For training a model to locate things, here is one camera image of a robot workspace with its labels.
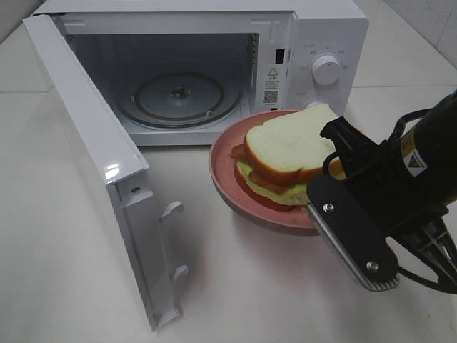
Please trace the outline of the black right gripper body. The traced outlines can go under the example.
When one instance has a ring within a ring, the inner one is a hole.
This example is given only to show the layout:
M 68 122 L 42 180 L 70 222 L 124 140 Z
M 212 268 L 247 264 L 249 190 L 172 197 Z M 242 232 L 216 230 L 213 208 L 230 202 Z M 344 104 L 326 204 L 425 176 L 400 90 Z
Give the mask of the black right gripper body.
M 385 237 L 403 234 L 403 221 L 447 213 L 452 202 L 452 142 L 443 138 L 383 141 L 371 164 L 344 182 Z

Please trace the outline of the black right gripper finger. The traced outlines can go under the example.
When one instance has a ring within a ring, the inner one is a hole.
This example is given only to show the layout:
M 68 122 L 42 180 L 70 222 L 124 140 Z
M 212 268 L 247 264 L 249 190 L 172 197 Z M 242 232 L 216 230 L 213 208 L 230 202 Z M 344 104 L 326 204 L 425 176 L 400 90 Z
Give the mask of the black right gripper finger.
M 431 281 L 406 269 L 403 276 L 430 289 L 456 288 L 456 244 L 440 214 L 422 214 L 403 221 L 403 247 L 436 275 Z
M 330 174 L 331 162 L 339 158 L 346 176 L 351 176 L 371 164 L 378 145 L 349 124 L 343 117 L 328 122 L 320 136 L 333 142 L 335 152 L 323 162 L 323 173 Z

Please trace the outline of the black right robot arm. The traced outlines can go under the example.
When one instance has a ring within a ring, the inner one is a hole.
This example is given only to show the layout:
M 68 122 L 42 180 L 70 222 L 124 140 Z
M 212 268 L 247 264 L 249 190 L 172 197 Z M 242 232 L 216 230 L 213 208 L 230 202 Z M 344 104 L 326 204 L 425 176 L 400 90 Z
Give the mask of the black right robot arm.
M 402 116 L 380 144 L 345 119 L 321 136 L 336 151 L 308 185 L 308 209 L 353 278 L 372 292 L 405 276 L 455 294 L 456 244 L 443 218 L 456 200 L 456 95 Z

